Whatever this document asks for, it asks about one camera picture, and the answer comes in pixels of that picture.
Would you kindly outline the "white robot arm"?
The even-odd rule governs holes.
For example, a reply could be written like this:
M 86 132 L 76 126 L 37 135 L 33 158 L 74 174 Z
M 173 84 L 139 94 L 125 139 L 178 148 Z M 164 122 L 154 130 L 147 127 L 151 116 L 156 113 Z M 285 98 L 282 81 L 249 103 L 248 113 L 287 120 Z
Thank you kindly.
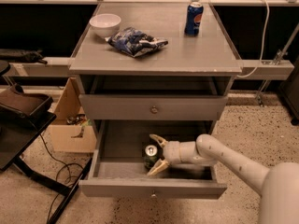
M 191 142 L 167 141 L 157 134 L 150 138 L 162 148 L 164 157 L 155 162 L 149 176 L 174 164 L 218 161 L 260 195 L 258 224 L 299 224 L 298 163 L 282 162 L 267 168 L 209 134 Z

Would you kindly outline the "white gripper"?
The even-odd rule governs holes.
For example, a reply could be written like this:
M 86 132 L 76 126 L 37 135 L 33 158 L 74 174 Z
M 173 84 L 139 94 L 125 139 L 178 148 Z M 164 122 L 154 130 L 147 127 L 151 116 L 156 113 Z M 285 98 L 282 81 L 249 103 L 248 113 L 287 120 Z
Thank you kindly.
M 167 141 L 163 137 L 157 134 L 151 134 L 149 136 L 152 140 L 156 141 L 160 147 L 163 148 L 164 160 L 157 160 L 153 167 L 148 171 L 147 176 L 154 176 L 165 170 L 170 165 L 180 164 L 180 142 L 179 141 Z

